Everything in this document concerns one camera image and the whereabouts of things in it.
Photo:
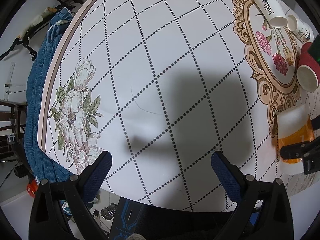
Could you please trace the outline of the orange and white cup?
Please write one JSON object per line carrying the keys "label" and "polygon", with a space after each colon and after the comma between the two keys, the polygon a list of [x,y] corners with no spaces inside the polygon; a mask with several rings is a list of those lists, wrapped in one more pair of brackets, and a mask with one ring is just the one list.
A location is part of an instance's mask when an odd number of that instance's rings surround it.
{"label": "orange and white cup", "polygon": [[310,115],[304,105],[296,105],[277,115],[280,170],[295,175],[303,172],[302,158],[296,153],[285,153],[285,147],[311,142],[315,139]]}

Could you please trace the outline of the red ribbed paper cup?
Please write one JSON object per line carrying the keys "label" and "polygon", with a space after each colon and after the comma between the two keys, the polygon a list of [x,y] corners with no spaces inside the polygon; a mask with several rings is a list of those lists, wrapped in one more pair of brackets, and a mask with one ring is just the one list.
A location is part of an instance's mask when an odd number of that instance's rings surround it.
{"label": "red ribbed paper cup", "polygon": [[308,49],[312,45],[312,42],[303,44],[296,72],[300,86],[309,93],[313,93],[319,86],[319,64],[308,53]]}

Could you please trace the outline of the small white patterned cup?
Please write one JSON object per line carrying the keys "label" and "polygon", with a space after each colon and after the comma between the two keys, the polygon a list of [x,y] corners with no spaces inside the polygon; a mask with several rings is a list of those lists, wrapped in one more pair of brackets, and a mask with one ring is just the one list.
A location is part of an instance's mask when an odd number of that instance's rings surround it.
{"label": "small white patterned cup", "polygon": [[302,42],[312,42],[314,40],[310,26],[294,15],[287,16],[287,28]]}

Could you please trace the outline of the tall white paper cup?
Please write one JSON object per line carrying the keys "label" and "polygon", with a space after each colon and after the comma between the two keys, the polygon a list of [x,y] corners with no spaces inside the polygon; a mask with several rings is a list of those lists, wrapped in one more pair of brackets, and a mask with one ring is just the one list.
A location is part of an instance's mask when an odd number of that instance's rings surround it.
{"label": "tall white paper cup", "polygon": [[253,0],[267,19],[270,26],[275,28],[287,25],[287,18],[277,0]]}

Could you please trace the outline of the black blue box below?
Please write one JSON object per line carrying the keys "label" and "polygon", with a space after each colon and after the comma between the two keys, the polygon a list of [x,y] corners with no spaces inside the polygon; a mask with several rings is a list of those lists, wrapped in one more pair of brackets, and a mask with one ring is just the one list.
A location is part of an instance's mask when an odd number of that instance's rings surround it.
{"label": "black blue box below", "polygon": [[127,239],[134,233],[145,236],[143,220],[147,207],[146,204],[120,197],[109,239]]}

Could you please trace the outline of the white checked floral tablecloth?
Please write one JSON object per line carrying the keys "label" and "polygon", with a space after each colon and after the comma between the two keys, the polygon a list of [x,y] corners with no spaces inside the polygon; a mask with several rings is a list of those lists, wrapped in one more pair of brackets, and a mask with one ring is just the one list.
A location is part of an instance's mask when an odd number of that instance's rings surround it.
{"label": "white checked floral tablecloth", "polygon": [[110,152],[101,187],[158,207],[234,209],[215,151],[293,196],[319,181],[286,174],[278,155],[279,111],[319,115],[296,78],[301,46],[252,0],[88,0],[50,64],[39,147],[74,174]]}

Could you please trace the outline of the blue textured cloth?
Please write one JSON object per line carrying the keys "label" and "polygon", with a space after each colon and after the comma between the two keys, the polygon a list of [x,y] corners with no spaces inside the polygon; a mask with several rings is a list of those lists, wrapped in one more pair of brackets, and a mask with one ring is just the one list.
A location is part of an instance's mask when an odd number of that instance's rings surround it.
{"label": "blue textured cloth", "polygon": [[71,12],[67,8],[63,8],[50,20],[49,29],[31,67],[27,81],[24,150],[34,177],[38,180],[48,179],[51,183],[65,181],[72,173],[41,151],[37,142],[37,128],[48,69],[57,46],[72,19]]}

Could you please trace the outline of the black tripod stand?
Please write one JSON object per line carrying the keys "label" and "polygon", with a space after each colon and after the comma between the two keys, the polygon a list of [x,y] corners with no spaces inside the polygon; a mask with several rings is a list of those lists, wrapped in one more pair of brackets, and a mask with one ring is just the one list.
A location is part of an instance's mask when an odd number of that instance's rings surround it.
{"label": "black tripod stand", "polygon": [[7,57],[16,46],[22,45],[25,49],[29,51],[29,54],[32,56],[31,60],[35,61],[37,57],[37,52],[29,46],[31,38],[35,36],[36,33],[41,31],[45,26],[47,26],[50,20],[61,11],[62,6],[58,5],[57,7],[47,7],[44,12],[35,16],[33,20],[25,27],[20,34],[14,39],[10,48],[1,55],[1,60]]}

